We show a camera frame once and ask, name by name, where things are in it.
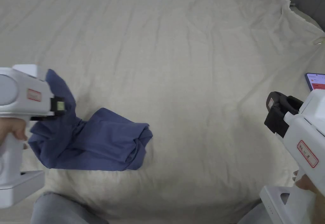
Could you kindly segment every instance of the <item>person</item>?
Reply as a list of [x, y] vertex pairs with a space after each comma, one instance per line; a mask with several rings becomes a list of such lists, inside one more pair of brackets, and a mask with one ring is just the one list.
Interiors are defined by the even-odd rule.
[[[0, 118], [0, 146], [8, 133], [12, 133], [19, 140], [27, 140], [25, 135], [26, 122], [18, 118]], [[325, 197], [315, 187], [307, 175], [296, 182], [304, 190], [316, 194], [313, 224], [325, 223]], [[55, 193], [44, 193], [35, 202], [31, 224], [108, 224], [85, 206]]]
[[[27, 140], [26, 122], [18, 118], [0, 118], [0, 146], [8, 133]], [[52, 192], [42, 194], [35, 202], [31, 224], [108, 224], [86, 206]]]

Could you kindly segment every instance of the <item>wrinkled sheet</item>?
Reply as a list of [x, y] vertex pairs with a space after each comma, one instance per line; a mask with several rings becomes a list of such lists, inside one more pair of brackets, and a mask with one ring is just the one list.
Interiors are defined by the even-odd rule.
[[[57, 71], [83, 119], [106, 107], [150, 124], [138, 171], [45, 170], [42, 191], [113, 224], [236, 223], [263, 185], [292, 184], [265, 101], [307, 97], [304, 73], [325, 73], [320, 37], [287, 0], [0, 0], [2, 66]], [[31, 150], [23, 169], [43, 169]], [[28, 223], [38, 194], [0, 219]]]
[[38, 121], [28, 144], [46, 168], [124, 171], [139, 169], [152, 138], [149, 125], [100, 108], [88, 121], [76, 116], [76, 101], [65, 81], [49, 69], [46, 82], [64, 98], [65, 114]]

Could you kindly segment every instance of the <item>beige bedsheet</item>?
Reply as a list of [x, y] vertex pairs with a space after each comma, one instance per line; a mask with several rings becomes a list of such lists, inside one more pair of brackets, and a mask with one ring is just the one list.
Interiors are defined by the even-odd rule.
[[[271, 91], [304, 100], [323, 31], [287, 0], [0, 0], [0, 64], [54, 69], [82, 118], [147, 122], [138, 171], [46, 170], [46, 187], [111, 223], [237, 222], [296, 164], [263, 124]], [[43, 169], [31, 150], [25, 170]], [[0, 210], [29, 223], [32, 202]]]

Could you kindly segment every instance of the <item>gray pants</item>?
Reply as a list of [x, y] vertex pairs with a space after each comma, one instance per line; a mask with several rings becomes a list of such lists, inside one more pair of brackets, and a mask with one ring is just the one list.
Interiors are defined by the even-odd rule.
[[34, 204], [30, 224], [108, 224], [77, 202], [45, 193]]

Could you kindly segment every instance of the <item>crumpled fabric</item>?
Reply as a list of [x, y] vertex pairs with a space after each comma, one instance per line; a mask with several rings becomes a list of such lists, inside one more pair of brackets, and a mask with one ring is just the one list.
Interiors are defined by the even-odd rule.
[[76, 101], [65, 81], [53, 70], [46, 74], [51, 91], [65, 98], [66, 113], [38, 121], [28, 143], [47, 168], [74, 170], [137, 170], [152, 138], [146, 123], [134, 123], [105, 108], [89, 121], [76, 116]]

